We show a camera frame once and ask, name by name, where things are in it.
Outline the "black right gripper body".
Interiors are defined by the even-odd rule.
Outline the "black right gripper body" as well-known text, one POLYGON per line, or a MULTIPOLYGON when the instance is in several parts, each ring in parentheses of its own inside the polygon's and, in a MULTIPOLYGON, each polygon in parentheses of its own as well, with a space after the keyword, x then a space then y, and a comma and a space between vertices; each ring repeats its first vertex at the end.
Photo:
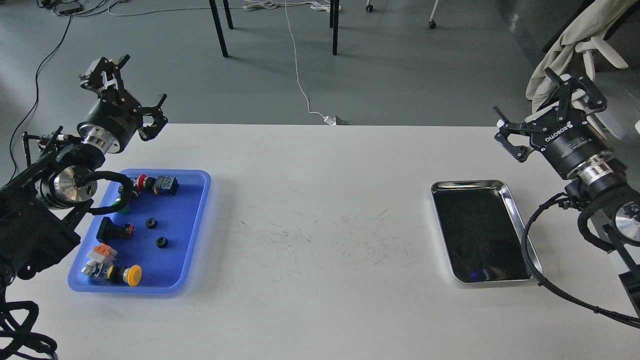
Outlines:
POLYGON ((591 157, 613 153, 611 144, 586 120, 583 110, 568 110, 563 121, 549 111, 533 123, 547 132, 531 134, 530 145, 542 153, 563 180, 578 177, 575 168, 591 157))

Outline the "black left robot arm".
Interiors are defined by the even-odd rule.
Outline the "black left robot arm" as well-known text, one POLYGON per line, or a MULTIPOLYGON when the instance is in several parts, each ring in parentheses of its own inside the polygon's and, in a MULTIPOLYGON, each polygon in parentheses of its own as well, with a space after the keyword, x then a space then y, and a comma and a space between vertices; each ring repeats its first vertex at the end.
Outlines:
POLYGON ((144 107, 125 89, 121 70, 129 55, 94 61, 80 77, 80 86, 97 95, 77 136, 62 128, 48 136, 23 133, 27 160, 24 171, 1 189, 1 337, 9 344, 1 358, 57 359, 57 342, 33 331, 39 315, 34 301, 7 301, 16 278, 30 280, 59 264, 78 244, 76 227, 86 214, 114 214, 140 191, 157 192, 160 181, 146 175, 130 178, 102 171, 107 153, 122 153, 137 133, 151 141, 167 125, 162 94, 157 105, 144 107))

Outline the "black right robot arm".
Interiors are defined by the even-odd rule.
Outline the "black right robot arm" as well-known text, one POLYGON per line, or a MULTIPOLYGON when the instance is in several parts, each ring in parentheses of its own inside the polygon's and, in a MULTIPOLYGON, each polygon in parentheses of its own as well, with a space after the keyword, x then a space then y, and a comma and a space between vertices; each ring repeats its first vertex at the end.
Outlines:
POLYGON ((633 328, 639 319, 579 300, 553 284, 537 269, 528 251, 530 228, 550 207, 578 210, 577 229, 586 242, 606 253, 616 252, 631 273, 639 278, 639 265, 627 246, 639 246, 639 192, 627 182, 627 166, 614 155, 614 148, 588 121, 608 105, 602 92, 587 75, 558 75, 544 70, 558 88, 557 102, 539 110, 530 121, 509 121, 499 116, 494 139, 520 163, 532 152, 542 154, 567 185, 542 203, 525 224, 519 242, 528 269, 556 296, 633 328))

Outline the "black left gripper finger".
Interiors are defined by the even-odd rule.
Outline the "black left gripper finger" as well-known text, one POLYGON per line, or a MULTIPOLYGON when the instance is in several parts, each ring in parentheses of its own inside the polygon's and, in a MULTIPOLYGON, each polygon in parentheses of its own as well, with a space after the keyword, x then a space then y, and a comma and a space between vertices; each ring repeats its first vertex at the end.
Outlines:
POLYGON ((143 142, 152 141, 155 139, 163 128, 169 123, 169 119, 164 116, 162 105, 167 99, 167 94, 160 94, 157 105, 154 106, 139 106, 135 107, 135 116, 139 117, 151 117, 152 123, 148 125, 141 125, 138 129, 138 135, 143 142))
POLYGON ((79 77, 80 87, 95 93, 99 100, 111 95, 121 103, 126 102, 129 93, 125 89, 121 69, 130 58, 130 55, 125 54, 117 60, 109 60, 105 57, 95 60, 85 74, 79 77))

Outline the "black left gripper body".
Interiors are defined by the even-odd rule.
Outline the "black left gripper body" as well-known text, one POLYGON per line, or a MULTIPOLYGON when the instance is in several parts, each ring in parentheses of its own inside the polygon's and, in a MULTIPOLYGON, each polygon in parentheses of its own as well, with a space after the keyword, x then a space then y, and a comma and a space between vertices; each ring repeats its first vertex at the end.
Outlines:
POLYGON ((92 145, 103 154, 119 154, 142 125, 142 117, 132 115, 125 106, 98 100, 77 131, 83 144, 92 145))

